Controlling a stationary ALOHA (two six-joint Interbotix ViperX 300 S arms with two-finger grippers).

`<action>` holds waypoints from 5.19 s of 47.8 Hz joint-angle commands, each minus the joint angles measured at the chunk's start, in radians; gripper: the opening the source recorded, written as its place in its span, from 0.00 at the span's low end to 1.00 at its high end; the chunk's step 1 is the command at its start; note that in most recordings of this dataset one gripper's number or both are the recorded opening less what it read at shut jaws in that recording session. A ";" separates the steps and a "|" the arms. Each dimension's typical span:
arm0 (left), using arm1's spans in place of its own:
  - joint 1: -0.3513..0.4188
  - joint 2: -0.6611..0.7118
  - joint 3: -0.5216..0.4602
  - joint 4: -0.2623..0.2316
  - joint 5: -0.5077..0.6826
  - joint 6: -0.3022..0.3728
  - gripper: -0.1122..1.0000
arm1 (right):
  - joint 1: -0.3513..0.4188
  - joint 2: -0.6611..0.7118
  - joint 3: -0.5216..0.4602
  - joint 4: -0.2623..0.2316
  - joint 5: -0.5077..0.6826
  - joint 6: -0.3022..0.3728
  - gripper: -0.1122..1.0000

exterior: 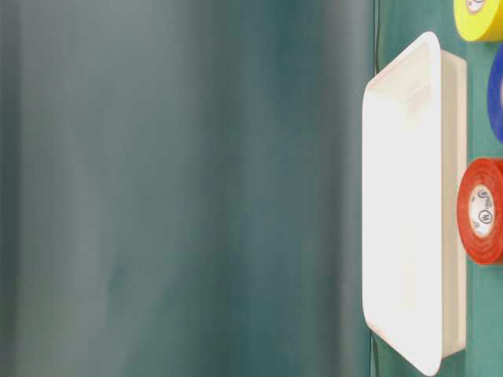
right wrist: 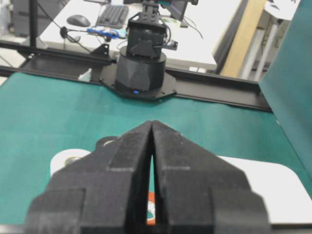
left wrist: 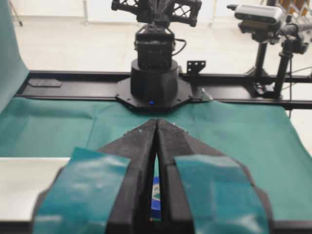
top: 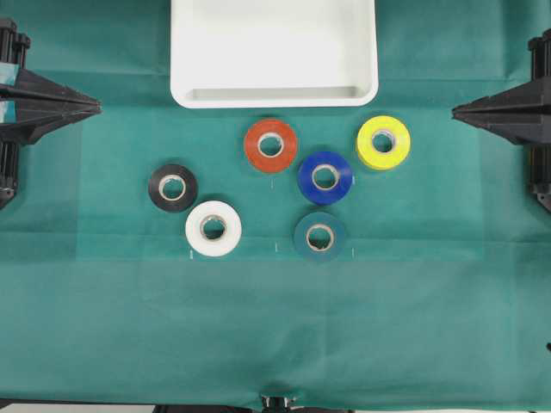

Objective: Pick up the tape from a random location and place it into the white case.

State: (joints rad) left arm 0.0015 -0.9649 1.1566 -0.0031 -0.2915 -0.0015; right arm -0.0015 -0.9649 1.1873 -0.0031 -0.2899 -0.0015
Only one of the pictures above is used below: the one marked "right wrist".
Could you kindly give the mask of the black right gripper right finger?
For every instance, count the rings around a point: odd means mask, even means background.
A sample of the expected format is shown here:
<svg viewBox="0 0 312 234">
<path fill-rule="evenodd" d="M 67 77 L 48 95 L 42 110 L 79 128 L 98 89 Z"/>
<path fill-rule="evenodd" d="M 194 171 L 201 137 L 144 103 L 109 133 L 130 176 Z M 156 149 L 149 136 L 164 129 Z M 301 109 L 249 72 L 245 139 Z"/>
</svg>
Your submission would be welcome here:
<svg viewBox="0 0 312 234">
<path fill-rule="evenodd" d="M 269 234 L 268 212 L 245 173 L 153 122 L 156 221 L 171 234 Z"/>
</svg>

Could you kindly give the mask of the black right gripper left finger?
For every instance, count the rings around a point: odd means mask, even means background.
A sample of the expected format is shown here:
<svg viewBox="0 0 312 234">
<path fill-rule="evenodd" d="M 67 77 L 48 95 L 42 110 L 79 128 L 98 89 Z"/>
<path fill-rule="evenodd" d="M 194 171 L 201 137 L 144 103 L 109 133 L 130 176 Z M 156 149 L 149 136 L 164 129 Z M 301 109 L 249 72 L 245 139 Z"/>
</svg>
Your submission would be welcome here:
<svg viewBox="0 0 312 234">
<path fill-rule="evenodd" d="M 54 173 L 33 199 L 27 234 L 128 234 L 146 225 L 152 122 Z"/>
</svg>

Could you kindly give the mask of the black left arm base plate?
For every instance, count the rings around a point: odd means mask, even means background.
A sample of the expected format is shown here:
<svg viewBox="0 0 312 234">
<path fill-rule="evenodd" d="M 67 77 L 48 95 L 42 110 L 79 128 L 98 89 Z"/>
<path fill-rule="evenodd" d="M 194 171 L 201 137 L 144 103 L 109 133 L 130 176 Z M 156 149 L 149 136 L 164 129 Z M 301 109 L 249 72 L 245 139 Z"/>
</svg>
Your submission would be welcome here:
<svg viewBox="0 0 312 234">
<path fill-rule="evenodd" d="M 119 84 L 117 85 L 116 73 L 117 67 L 115 65 L 104 66 L 100 73 L 99 82 L 122 97 L 152 101 L 176 94 L 176 78 L 168 73 L 165 73 L 163 85 L 160 88 L 150 91 L 129 89 Z"/>
</svg>

